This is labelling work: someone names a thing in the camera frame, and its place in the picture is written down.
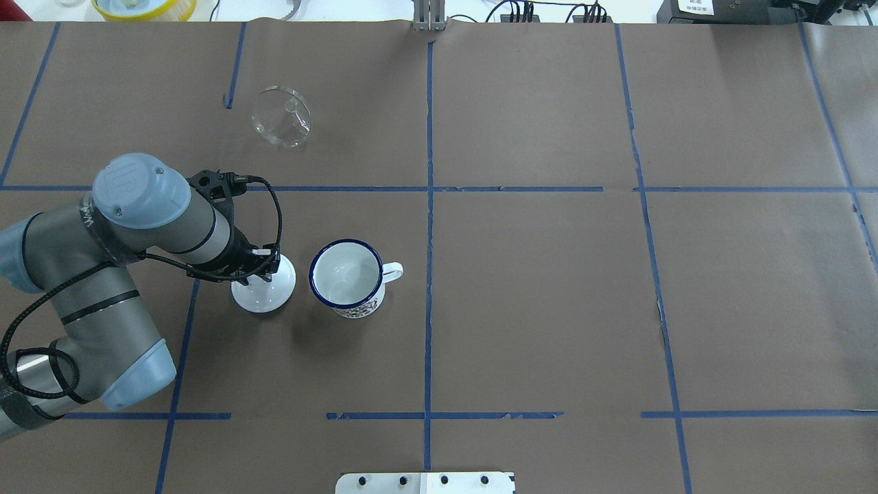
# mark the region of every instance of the mug handle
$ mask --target mug handle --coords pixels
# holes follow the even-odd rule
[[[390,283],[393,280],[398,280],[399,277],[402,276],[402,264],[400,263],[387,263],[381,266],[382,283]]]

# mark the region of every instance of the white saucer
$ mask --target white saucer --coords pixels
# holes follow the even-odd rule
[[[292,295],[292,289],[296,286],[296,270],[290,259],[281,254],[280,266],[271,275],[270,283],[255,275],[248,277],[247,282],[249,285],[246,287],[237,281],[232,282],[234,301],[250,312],[271,312],[284,305]]]

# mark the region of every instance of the mug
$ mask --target mug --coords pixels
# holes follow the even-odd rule
[[[400,263],[382,264],[375,249],[352,238],[324,247],[311,263],[308,280],[318,300],[348,319],[366,317],[381,305],[385,283],[402,276]]]

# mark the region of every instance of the white metal bracket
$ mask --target white metal bracket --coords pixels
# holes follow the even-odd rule
[[[445,0],[414,0],[415,31],[445,31]]]
[[[345,474],[335,494],[515,494],[508,472]]]

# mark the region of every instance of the blue cap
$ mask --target blue cap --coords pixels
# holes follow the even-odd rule
[[[0,231],[0,276],[5,276],[17,289],[28,294],[42,292],[33,284],[25,268],[25,233],[33,216]]]
[[[192,190],[183,175],[155,156],[119,156],[95,177],[91,197],[111,222],[129,229],[167,225],[189,207]]]
[[[140,356],[101,395],[108,410],[122,410],[158,393],[176,377],[174,360],[170,358],[164,338]]]

